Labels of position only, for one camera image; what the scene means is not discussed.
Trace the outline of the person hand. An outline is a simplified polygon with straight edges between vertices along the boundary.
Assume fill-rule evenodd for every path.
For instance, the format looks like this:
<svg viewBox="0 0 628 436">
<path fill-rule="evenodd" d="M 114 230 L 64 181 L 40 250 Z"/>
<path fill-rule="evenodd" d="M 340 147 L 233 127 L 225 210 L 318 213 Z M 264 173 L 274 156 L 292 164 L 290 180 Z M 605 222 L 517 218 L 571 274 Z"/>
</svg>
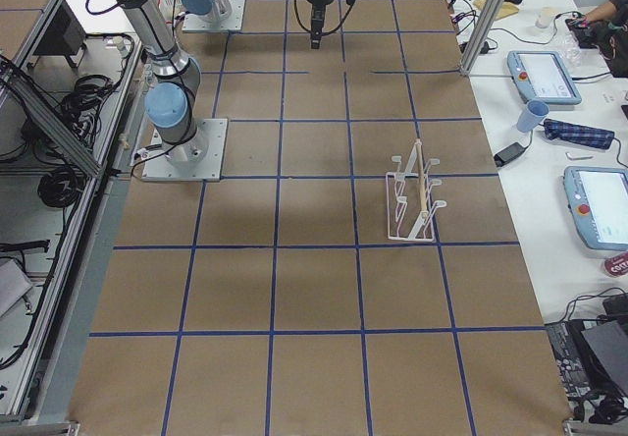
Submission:
<svg viewBox="0 0 628 436">
<path fill-rule="evenodd" d="M 585 15 L 585 19 L 588 22 L 607 21 L 615 13 L 615 7 L 612 3 L 606 2 L 603 5 L 599 5 L 592 11 L 589 11 Z"/>
</svg>

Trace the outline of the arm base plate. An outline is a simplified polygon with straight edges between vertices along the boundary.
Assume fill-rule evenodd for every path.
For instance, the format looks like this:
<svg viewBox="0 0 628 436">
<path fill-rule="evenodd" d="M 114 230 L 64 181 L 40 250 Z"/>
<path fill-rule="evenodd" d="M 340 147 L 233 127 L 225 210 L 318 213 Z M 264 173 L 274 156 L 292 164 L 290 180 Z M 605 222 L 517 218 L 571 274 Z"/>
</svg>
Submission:
<svg viewBox="0 0 628 436">
<path fill-rule="evenodd" d="M 183 0 L 183 32 L 241 31 L 246 0 Z"/>
<path fill-rule="evenodd" d="M 219 182 L 226 145 L 227 119 L 196 119 L 195 137 L 175 147 L 163 144 L 154 129 L 151 143 L 159 147 L 148 154 L 143 164 L 141 179 L 144 182 Z"/>
</svg>

